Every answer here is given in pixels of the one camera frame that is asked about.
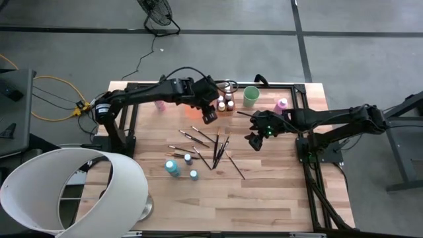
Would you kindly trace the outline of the large teal paint bottle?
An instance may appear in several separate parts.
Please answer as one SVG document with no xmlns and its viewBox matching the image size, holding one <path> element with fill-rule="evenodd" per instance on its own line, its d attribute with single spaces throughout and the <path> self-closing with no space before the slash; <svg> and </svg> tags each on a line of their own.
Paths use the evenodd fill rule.
<svg viewBox="0 0 423 238">
<path fill-rule="evenodd" d="M 166 163 L 165 163 L 165 170 L 172 177 L 179 177 L 180 176 L 180 169 L 179 169 L 176 161 L 173 161 L 173 160 L 166 161 Z"/>
</svg>

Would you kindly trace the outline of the green plastic cup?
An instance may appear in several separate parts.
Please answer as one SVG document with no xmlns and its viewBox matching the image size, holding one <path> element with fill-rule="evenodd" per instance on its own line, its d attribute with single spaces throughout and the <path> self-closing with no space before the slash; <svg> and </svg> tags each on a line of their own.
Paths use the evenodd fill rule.
<svg viewBox="0 0 423 238">
<path fill-rule="evenodd" d="M 251 108 L 260 96 L 260 91 L 255 86 L 248 86 L 243 91 L 243 106 Z"/>
</svg>

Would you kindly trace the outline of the black floor fan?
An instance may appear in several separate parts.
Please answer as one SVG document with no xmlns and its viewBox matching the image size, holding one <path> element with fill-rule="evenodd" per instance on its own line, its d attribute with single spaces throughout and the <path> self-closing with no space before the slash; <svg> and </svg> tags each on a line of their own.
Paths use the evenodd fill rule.
<svg viewBox="0 0 423 238">
<path fill-rule="evenodd" d="M 181 28 L 173 20 L 173 12 L 171 10 L 171 6 L 169 5 L 168 0 L 136 0 L 136 2 L 140 5 L 140 7 L 144 10 L 147 15 L 144 20 L 143 26 L 144 29 L 148 31 L 148 33 L 151 33 L 155 37 L 164 37 L 180 34 Z M 174 24 L 177 27 L 177 31 L 168 33 L 158 33 L 153 27 L 149 28 L 147 26 L 147 22 L 149 20 L 154 21 L 160 26 L 168 26 L 170 24 Z"/>
</svg>

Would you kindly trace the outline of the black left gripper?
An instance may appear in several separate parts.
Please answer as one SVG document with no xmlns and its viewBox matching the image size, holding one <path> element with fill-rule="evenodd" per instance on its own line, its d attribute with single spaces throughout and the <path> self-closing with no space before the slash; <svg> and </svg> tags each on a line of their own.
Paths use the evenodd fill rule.
<svg viewBox="0 0 423 238">
<path fill-rule="evenodd" d="M 194 99 L 190 102 L 191 108 L 210 107 L 210 104 L 219 97 L 217 85 L 210 76 L 203 77 L 198 81 L 190 78 L 190 82 L 194 92 Z M 214 106 L 211 106 L 210 110 L 202 109 L 202 115 L 204 124 L 210 124 L 217 119 Z"/>
</svg>

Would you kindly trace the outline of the thin dark paintbrush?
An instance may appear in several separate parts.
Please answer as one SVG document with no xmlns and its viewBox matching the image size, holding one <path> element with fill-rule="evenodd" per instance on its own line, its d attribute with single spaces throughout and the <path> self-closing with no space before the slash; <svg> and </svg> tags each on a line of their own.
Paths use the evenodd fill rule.
<svg viewBox="0 0 423 238">
<path fill-rule="evenodd" d="M 209 137 L 208 135 L 206 135 L 205 133 L 201 132 L 199 129 L 197 129 L 194 126 L 190 126 L 193 130 L 195 130 L 196 132 L 198 132 L 199 134 L 201 134 L 202 136 L 204 136 L 205 138 L 207 138 L 208 140 L 210 140 L 211 142 L 215 143 L 214 139 L 211 139 L 211 137 Z"/>
<path fill-rule="evenodd" d="M 183 136 L 185 136 L 186 138 L 191 139 L 192 141 L 195 141 L 196 143 L 199 143 L 200 145 L 203 145 L 203 146 L 205 146 L 207 148 L 210 148 L 210 146 L 208 146 L 207 144 L 205 144 L 203 141 L 199 140 L 198 138 L 195 138 L 195 137 L 191 136 L 190 134 L 187 134 L 186 132 L 184 132 L 182 130 L 179 130 L 179 132 Z"/>
<path fill-rule="evenodd" d="M 179 151 L 185 151 L 187 153 L 196 153 L 195 151 L 192 151 L 192 150 L 189 150 L 189 149 L 183 149 L 183 148 L 175 147 L 173 145 L 168 145 L 168 147 L 171 148 L 171 149 L 179 150 Z"/>
</svg>

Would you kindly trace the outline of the white cylindrical lampshade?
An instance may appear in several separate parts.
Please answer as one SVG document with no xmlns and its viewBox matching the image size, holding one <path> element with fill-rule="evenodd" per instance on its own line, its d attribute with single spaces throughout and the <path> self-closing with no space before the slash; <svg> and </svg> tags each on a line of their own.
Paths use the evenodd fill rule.
<svg viewBox="0 0 423 238">
<path fill-rule="evenodd" d="M 98 157 L 111 162 L 111 181 L 89 212 L 64 228 L 59 217 L 64 186 Z M 16 168 L 0 188 L 0 204 L 21 225 L 55 238 L 121 238 L 139 221 L 148 195 L 143 169 L 132 158 L 74 147 L 43 153 Z"/>
</svg>

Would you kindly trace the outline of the black flat device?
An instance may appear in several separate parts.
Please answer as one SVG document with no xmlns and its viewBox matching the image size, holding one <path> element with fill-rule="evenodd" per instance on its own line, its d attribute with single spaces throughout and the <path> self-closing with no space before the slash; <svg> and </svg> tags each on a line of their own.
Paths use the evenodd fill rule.
<svg viewBox="0 0 423 238">
<path fill-rule="evenodd" d="M 23 97 L 18 89 L 2 78 L 0 78 L 0 93 L 15 102 Z"/>
</svg>

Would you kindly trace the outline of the grey handled paintbrush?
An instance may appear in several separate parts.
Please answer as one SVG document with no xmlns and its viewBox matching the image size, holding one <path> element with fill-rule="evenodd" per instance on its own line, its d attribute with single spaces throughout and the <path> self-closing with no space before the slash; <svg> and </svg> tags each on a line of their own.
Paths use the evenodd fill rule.
<svg viewBox="0 0 423 238">
<path fill-rule="evenodd" d="M 225 140 L 224 143 L 221 144 L 221 148 L 220 148 L 220 150 L 217 153 L 217 158 L 216 158 L 216 161 L 215 161 L 215 163 L 213 165 L 213 169 L 216 169 L 217 168 L 217 164 L 219 163 L 219 160 L 221 159 L 221 156 L 222 156 L 222 154 L 223 154 L 223 152 L 225 150 L 225 147 L 227 145 L 228 139 L 229 139 L 229 137 Z"/>
</svg>

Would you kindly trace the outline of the grey desk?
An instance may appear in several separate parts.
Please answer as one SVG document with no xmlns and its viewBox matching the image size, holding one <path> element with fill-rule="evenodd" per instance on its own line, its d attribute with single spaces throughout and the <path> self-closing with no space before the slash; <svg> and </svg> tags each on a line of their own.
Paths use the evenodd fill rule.
<svg viewBox="0 0 423 238">
<path fill-rule="evenodd" d="M 13 139 L 0 138 L 0 158 L 20 153 L 29 145 L 32 85 L 35 74 L 32 69 L 0 69 L 0 78 L 5 79 L 23 94 L 23 97 L 15 102 L 0 93 L 0 132 L 10 124 L 16 124 Z"/>
</svg>

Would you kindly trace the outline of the black clamp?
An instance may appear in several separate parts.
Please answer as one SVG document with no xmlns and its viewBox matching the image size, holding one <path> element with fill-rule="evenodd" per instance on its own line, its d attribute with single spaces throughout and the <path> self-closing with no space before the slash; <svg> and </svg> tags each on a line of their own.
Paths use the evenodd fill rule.
<svg viewBox="0 0 423 238">
<path fill-rule="evenodd" d="M 263 87 L 269 87 L 270 86 L 270 84 L 267 81 L 267 79 L 264 76 L 262 76 L 261 74 L 256 74 L 255 75 L 254 83 L 256 85 L 260 85 L 260 86 L 263 86 Z"/>
</svg>

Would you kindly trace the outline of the yellow power plug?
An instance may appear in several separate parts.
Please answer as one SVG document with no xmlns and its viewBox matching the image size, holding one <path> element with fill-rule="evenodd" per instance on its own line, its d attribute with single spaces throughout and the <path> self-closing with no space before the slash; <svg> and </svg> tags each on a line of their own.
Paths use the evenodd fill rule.
<svg viewBox="0 0 423 238">
<path fill-rule="evenodd" d="M 78 101 L 75 103 L 76 107 L 72 112 L 72 116 L 80 116 L 82 113 L 88 111 L 91 108 L 91 104 L 87 101 Z"/>
</svg>

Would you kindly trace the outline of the black wedge-shaped object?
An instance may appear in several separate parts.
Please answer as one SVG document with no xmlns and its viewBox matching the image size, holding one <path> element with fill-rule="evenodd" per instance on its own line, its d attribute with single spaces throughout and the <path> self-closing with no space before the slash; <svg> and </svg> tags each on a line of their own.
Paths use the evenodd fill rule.
<svg viewBox="0 0 423 238">
<path fill-rule="evenodd" d="M 4 129 L 2 132 L 0 132 L 0 138 L 13 139 L 15 128 L 16 128 L 15 123 L 10 124 L 6 129 Z"/>
</svg>

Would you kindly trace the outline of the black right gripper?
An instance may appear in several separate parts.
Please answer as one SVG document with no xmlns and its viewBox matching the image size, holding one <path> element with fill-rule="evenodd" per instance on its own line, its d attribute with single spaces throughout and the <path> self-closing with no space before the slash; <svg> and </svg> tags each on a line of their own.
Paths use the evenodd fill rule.
<svg viewBox="0 0 423 238">
<path fill-rule="evenodd" d="M 251 127 L 250 130 L 261 130 L 263 126 L 264 137 L 269 138 L 270 136 L 277 137 L 279 134 L 288 132 L 286 121 L 284 118 L 276 114 L 275 112 L 266 110 L 256 111 L 250 118 Z M 255 150 L 260 151 L 262 148 L 263 136 L 260 134 L 250 133 L 248 135 L 249 145 Z"/>
</svg>

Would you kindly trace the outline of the paintbrush with light tip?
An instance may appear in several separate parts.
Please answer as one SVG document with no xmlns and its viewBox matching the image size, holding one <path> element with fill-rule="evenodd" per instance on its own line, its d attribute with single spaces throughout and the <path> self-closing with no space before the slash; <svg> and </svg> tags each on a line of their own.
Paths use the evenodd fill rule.
<svg viewBox="0 0 423 238">
<path fill-rule="evenodd" d="M 215 164 L 216 159 L 217 159 L 217 149 L 218 149 L 218 145 L 219 145 L 219 135 L 220 135 L 220 127 L 217 129 L 217 135 L 216 135 L 215 145 L 214 145 L 214 149 L 213 149 L 213 167 L 212 168 L 214 168 L 214 164 Z"/>
</svg>

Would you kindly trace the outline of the silver metal lamp base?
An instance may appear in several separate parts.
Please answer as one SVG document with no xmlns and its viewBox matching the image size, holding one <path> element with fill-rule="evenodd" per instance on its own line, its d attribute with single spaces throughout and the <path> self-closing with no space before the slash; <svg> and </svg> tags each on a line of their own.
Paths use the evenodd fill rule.
<svg viewBox="0 0 423 238">
<path fill-rule="evenodd" d="M 149 216 L 153 213 L 154 209 L 154 201 L 150 194 L 148 194 L 147 201 L 145 207 L 138 219 L 138 221 L 143 221 L 149 218 Z"/>
</svg>

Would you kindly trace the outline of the black metal stand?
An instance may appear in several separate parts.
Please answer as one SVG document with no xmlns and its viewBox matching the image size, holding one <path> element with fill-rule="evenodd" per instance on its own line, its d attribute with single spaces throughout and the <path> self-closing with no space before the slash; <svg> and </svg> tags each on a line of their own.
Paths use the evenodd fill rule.
<svg viewBox="0 0 423 238">
<path fill-rule="evenodd" d="M 385 113 L 386 131 L 402 182 L 387 187 L 388 192 L 423 188 L 414 163 L 423 162 L 423 91 L 410 95 Z"/>
</svg>

